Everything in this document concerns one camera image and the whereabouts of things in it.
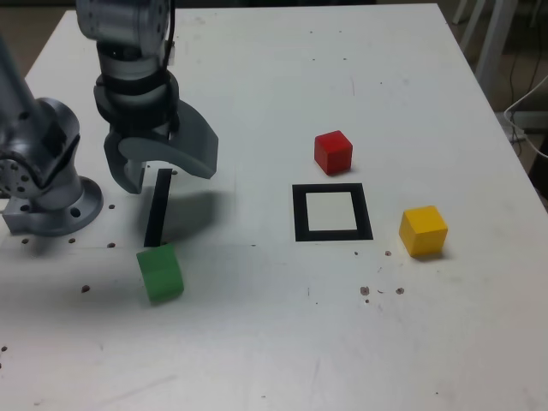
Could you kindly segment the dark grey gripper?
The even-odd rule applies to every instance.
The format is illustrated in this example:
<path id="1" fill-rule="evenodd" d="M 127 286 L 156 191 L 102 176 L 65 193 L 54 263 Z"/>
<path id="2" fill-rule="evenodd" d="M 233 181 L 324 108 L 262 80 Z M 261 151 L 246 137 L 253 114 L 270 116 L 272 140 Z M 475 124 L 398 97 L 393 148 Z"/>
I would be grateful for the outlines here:
<path id="1" fill-rule="evenodd" d="M 191 105 L 177 102 L 172 122 L 118 119 L 110 123 L 104 152 L 115 182 L 130 194 L 140 194 L 144 162 L 173 164 L 191 176 L 212 178 L 217 172 L 218 137 Z"/>

